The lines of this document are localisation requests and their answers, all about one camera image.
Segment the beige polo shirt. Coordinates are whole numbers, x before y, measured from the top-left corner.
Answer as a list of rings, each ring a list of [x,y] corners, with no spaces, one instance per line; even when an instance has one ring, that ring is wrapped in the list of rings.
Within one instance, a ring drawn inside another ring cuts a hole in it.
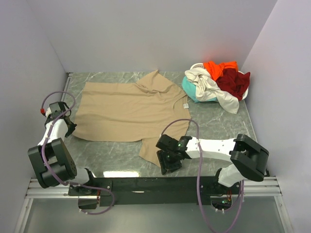
[[[157,70],[135,83],[87,82],[73,135],[95,142],[141,141],[139,156],[159,166],[156,143],[162,131],[179,139],[188,130],[186,103],[184,90]]]

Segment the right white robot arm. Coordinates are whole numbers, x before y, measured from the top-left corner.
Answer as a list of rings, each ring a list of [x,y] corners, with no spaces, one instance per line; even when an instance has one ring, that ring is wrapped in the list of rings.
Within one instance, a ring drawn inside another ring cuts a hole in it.
[[[230,162],[229,166],[218,169],[215,175],[213,188],[220,194],[244,179],[262,182],[269,157],[267,149],[244,134],[226,140],[191,136],[176,140],[164,134],[156,147],[159,149],[157,157],[163,175],[180,169],[184,159],[208,158]]]

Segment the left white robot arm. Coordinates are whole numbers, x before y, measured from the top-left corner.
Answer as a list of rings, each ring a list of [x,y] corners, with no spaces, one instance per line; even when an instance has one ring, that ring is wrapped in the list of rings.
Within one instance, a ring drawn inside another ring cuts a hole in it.
[[[50,104],[46,111],[41,111],[47,118],[46,131],[38,145],[28,149],[28,156],[41,187],[56,187],[60,184],[44,163],[42,158],[42,148],[44,148],[46,161],[63,182],[79,184],[84,194],[92,195],[97,189],[92,172],[87,168],[76,167],[64,143],[64,138],[70,136],[76,127],[68,115],[59,117],[68,109],[68,105],[60,101]]]

